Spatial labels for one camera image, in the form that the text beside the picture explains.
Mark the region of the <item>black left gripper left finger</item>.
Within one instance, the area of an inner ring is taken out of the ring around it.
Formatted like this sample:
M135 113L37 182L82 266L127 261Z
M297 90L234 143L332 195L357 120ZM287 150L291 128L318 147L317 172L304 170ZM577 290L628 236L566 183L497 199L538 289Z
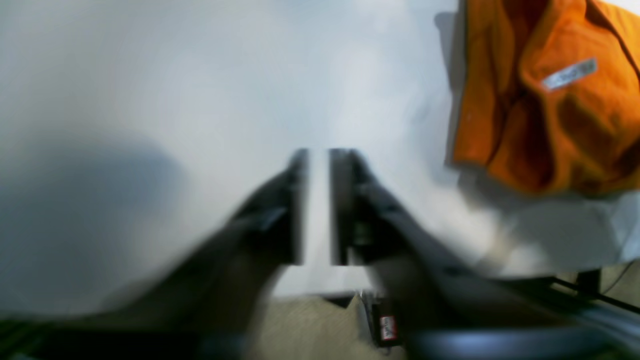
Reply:
M1 318L3 360L242 360L274 276L301 265L310 155L296 150L230 219L128 303L91 316Z

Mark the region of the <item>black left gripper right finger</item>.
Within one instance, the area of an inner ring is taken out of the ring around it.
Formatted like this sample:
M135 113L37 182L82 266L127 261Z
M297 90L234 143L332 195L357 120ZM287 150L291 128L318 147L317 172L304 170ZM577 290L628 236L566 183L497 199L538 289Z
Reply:
M639 308L544 276L479 274L356 149L329 151L331 260L372 272L411 360L637 360Z

